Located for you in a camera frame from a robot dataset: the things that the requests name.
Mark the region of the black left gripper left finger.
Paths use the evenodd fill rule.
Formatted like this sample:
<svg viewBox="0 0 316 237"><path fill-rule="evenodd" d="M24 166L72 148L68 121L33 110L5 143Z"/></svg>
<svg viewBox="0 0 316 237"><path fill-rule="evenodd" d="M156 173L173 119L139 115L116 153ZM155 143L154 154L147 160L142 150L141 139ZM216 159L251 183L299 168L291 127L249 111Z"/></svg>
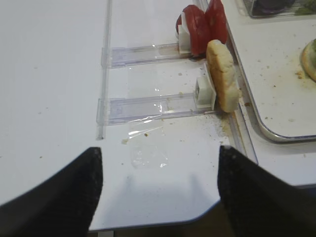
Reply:
<svg viewBox="0 0 316 237"><path fill-rule="evenodd" d="M102 187L102 152L90 147L40 185L2 204L0 235L85 237Z"/></svg>

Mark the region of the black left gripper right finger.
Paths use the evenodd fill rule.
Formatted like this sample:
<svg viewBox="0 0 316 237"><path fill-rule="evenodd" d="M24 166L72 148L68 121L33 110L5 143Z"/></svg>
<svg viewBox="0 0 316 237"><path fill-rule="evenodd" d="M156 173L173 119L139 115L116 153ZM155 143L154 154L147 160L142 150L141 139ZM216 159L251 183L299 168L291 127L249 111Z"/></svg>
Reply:
<svg viewBox="0 0 316 237"><path fill-rule="evenodd" d="M316 186L292 186L221 146L217 186L237 237L314 237Z"/></svg>

